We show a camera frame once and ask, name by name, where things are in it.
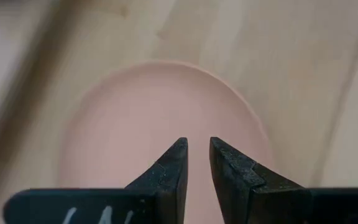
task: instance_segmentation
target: pink plate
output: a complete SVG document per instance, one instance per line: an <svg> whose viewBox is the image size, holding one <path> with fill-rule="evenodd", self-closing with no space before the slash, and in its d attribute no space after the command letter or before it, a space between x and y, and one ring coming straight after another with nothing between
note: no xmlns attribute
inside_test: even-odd
<svg viewBox="0 0 358 224"><path fill-rule="evenodd" d="M221 80L182 63L136 65L84 99L63 143L60 185L125 187L187 137L185 223L223 223L209 166L211 136L272 168L259 120Z"/></svg>

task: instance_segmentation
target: metal jaw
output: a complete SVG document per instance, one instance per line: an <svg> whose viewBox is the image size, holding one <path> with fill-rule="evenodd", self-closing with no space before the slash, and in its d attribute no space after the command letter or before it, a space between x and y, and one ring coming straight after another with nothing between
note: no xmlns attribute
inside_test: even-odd
<svg viewBox="0 0 358 224"><path fill-rule="evenodd" d="M7 224L183 223L188 145L180 138L124 189L36 189L4 207Z"/></svg>
<svg viewBox="0 0 358 224"><path fill-rule="evenodd" d="M306 189L219 138L209 158L225 224L358 223L358 189Z"/></svg>

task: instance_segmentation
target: pink bowl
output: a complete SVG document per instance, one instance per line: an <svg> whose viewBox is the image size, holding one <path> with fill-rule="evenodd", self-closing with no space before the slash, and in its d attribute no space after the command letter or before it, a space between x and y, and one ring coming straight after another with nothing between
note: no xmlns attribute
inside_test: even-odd
<svg viewBox="0 0 358 224"><path fill-rule="evenodd" d="M185 223L223 223L209 166L211 136L273 167L259 119L221 80L182 63L136 65L84 99L63 143L60 185L125 187L187 137Z"/></svg>

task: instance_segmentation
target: printed marking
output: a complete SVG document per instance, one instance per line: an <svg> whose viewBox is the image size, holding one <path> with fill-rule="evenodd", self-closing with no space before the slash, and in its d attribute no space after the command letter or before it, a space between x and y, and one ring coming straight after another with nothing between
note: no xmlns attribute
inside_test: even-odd
<svg viewBox="0 0 358 224"><path fill-rule="evenodd" d="M131 210L128 212L127 217L125 219L124 224L129 224L131 222L132 217L134 216L134 212Z"/></svg>
<svg viewBox="0 0 358 224"><path fill-rule="evenodd" d="M66 214L66 218L63 221L63 224L69 224L70 220L72 218L72 216L74 215L74 213L77 211L77 208L71 208L68 210L67 214Z"/></svg>
<svg viewBox="0 0 358 224"><path fill-rule="evenodd" d="M106 206L103 210L102 217L100 217L99 224L111 224L112 207Z"/></svg>

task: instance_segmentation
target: blurred background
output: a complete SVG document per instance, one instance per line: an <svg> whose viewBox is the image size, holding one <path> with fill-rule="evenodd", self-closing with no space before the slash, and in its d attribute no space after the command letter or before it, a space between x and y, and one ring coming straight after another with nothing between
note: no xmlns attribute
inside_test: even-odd
<svg viewBox="0 0 358 224"><path fill-rule="evenodd" d="M55 186L84 94L150 59L199 65L241 93L280 174L358 186L358 1L0 0L0 216L14 192Z"/></svg>

